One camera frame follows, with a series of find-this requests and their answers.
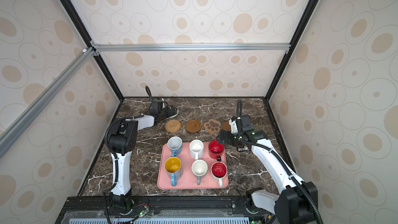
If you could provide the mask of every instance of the red mug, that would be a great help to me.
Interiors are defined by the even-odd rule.
[[[209,156],[212,159],[216,159],[218,162],[221,162],[221,154],[223,151],[224,145],[219,144],[216,140],[209,143]]]
[[[211,178],[213,179],[213,181],[218,183],[218,186],[220,188],[223,188],[223,178],[226,177],[227,174],[227,169],[226,169],[226,165],[222,162],[215,162],[212,166],[211,166]]]

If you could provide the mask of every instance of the blue mug handle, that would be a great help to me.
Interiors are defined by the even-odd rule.
[[[177,186],[177,180],[176,180],[176,176],[174,174],[171,174],[171,184],[173,187]]]

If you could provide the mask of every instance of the paw print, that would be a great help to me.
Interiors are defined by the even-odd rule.
[[[208,122],[205,123],[205,132],[209,133],[210,135],[214,135],[219,133],[221,130],[221,123],[215,119],[209,119]]]

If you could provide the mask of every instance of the brown coaster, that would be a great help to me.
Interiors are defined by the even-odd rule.
[[[208,122],[205,123],[205,132],[209,133],[210,135],[214,135],[221,131],[221,123],[215,119],[209,119]]]
[[[202,124],[197,120],[191,120],[185,124],[185,129],[187,132],[197,133],[200,131],[200,129],[202,129]]]
[[[177,132],[181,128],[181,123],[175,119],[172,119],[166,123],[166,131]]]
[[[229,125],[229,122],[225,122],[222,124],[222,129],[224,131],[231,131],[231,126]]]

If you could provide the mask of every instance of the wall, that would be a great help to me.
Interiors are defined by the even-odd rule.
[[[398,218],[397,13],[397,0],[321,0],[271,98],[325,223]]]
[[[57,0],[0,0],[0,134],[85,47]]]
[[[290,42],[308,0],[74,0],[101,44]]]
[[[264,96],[284,50],[103,52],[124,96]]]
[[[52,224],[119,101],[90,58],[0,159],[0,223]]]

